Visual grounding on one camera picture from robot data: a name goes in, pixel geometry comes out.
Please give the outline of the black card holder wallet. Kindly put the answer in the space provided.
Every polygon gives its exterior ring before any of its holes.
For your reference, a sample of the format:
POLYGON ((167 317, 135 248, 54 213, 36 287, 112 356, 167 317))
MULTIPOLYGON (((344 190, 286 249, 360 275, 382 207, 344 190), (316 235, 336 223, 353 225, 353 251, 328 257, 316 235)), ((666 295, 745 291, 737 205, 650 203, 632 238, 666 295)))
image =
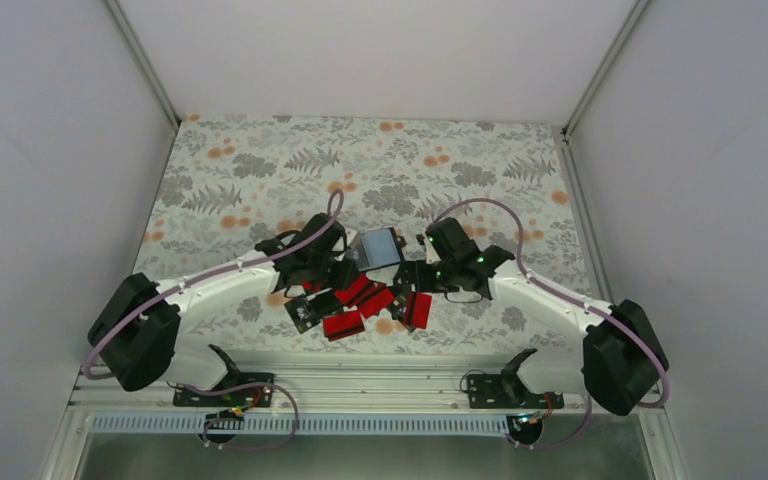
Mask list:
POLYGON ((369 272, 400 264, 404 260, 406 242, 393 227, 361 233, 345 254, 360 272, 369 272))

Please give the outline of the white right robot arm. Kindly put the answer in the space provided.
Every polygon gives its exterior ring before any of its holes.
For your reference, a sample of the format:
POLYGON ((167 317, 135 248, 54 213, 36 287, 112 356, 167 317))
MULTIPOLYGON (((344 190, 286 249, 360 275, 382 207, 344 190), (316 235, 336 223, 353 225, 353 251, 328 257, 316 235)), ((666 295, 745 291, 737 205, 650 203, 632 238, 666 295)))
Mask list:
POLYGON ((528 347, 509 360, 498 377, 512 406, 525 407, 539 394, 573 393, 625 416, 645 406, 645 396, 668 371, 637 303, 610 304, 569 290, 527 270, 507 249, 480 248, 453 218, 429 226, 420 239, 427 257, 399 264, 392 281, 398 292, 475 294, 552 328, 571 347, 558 355, 528 347))

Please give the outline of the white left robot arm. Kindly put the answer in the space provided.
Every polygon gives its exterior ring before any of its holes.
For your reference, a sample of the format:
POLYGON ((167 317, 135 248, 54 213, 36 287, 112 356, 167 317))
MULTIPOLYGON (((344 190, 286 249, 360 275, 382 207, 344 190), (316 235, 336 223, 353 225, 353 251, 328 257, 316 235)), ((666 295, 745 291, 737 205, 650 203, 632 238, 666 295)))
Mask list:
POLYGON ((178 278, 126 277, 90 327, 92 350, 83 373, 96 361, 123 390, 141 390, 156 381, 193 387, 215 405, 230 402, 238 377, 218 341, 190 328, 220 310, 303 284, 324 285, 353 275, 348 250, 357 231, 325 213, 301 230, 262 240, 244 255, 217 267, 178 278))

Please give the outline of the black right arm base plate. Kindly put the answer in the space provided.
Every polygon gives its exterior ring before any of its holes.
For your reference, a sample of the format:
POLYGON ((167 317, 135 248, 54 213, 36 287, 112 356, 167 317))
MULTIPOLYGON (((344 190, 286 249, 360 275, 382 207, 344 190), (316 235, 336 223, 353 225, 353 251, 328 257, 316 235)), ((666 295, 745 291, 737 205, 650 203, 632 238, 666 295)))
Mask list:
POLYGON ((501 374, 470 371, 460 381, 472 409, 560 409, 563 396, 556 393, 537 394, 519 380, 506 379, 501 374))

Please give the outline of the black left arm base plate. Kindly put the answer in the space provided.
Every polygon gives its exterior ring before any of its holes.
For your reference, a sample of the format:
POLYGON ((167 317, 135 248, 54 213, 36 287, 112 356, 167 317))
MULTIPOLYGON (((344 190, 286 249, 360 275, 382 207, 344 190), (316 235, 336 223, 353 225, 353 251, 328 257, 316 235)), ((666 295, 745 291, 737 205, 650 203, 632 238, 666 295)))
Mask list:
POLYGON ((187 388, 176 387, 172 404, 175 407, 267 408, 272 401, 272 387, 266 386, 266 383, 272 383, 274 379, 274 375, 270 373, 243 373, 235 377, 227 377, 221 380, 212 389, 212 392, 220 392, 251 383, 255 383, 255 386, 222 395, 204 395, 187 388))

